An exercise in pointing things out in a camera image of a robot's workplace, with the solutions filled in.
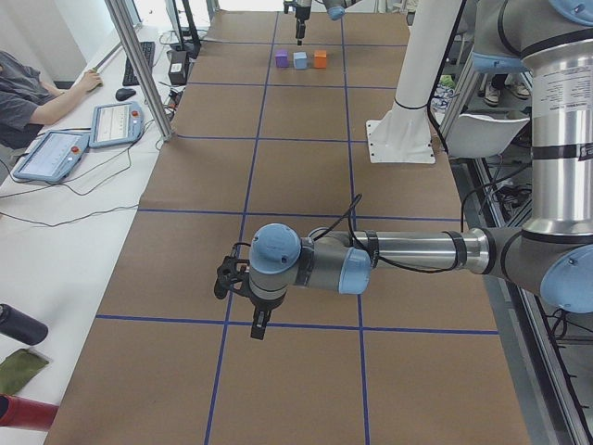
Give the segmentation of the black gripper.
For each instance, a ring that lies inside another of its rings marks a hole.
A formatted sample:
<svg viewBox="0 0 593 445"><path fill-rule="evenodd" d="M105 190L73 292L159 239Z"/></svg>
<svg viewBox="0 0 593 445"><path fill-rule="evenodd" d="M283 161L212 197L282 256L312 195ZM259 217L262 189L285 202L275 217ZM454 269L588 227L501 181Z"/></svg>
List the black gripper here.
<svg viewBox="0 0 593 445"><path fill-rule="evenodd" d="M283 303L282 290L264 290L251 278L249 261L234 256L226 256L217 269L214 295L225 299L229 292L248 298L254 306L250 337L263 339L265 324L271 318L271 312Z"/></svg>
<svg viewBox="0 0 593 445"><path fill-rule="evenodd" d="M284 13L290 11L295 13L296 17L296 44L303 45L303 39L306 33L306 20L310 18L312 0L285 0L283 1Z"/></svg>

